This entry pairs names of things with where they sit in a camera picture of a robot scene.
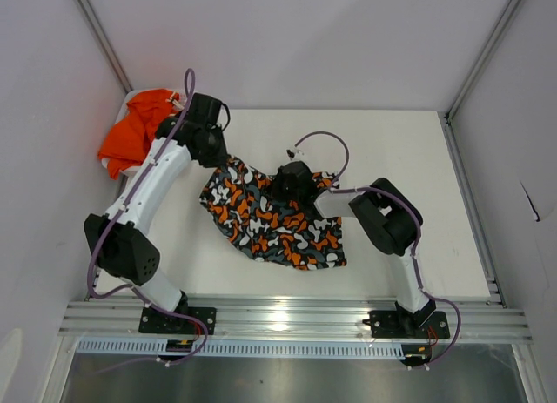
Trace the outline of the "camouflage orange black shorts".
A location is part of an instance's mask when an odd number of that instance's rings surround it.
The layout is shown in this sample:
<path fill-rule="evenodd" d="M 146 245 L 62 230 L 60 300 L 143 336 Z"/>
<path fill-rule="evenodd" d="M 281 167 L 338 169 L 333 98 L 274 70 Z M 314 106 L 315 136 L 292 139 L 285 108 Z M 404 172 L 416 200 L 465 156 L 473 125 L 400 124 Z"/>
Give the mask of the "camouflage orange black shorts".
<path fill-rule="evenodd" d="M 300 271 L 347 265 L 340 218 L 312 217 L 272 196 L 273 176 L 230 157 L 199 195 L 221 234 L 247 258 Z"/>

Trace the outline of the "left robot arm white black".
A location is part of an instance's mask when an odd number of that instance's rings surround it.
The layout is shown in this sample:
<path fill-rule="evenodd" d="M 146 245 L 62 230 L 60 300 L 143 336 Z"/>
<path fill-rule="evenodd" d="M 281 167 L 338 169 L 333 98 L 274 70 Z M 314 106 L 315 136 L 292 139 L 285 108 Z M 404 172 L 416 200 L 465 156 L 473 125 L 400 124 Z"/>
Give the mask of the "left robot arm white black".
<path fill-rule="evenodd" d="M 84 232 L 91 250 L 87 281 L 102 269 L 158 308 L 158 323 L 167 332 L 182 332 L 189 313 L 181 305 L 185 293 L 160 267 L 161 254 L 149 240 L 151 222 L 179 174 L 191 163 L 205 168 L 225 164 L 228 153 L 220 114 L 229 111 L 221 100 L 194 93 L 176 117 L 158 127 L 146 159 L 130 185 L 102 215 L 90 214 Z"/>

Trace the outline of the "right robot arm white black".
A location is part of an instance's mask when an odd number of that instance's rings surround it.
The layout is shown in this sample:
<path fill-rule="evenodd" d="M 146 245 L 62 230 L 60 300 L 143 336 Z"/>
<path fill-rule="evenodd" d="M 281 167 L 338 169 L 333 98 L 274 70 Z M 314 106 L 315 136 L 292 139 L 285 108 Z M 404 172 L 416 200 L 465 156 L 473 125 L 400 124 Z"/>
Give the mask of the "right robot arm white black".
<path fill-rule="evenodd" d="M 394 256 L 398 328 L 411 337 L 427 329 L 436 305 L 425 291 L 417 260 L 423 218 L 388 179 L 354 189 L 318 188 L 306 163 L 292 161 L 278 168 L 271 191 L 279 200 L 296 201 L 312 217 L 356 219 L 377 250 Z"/>

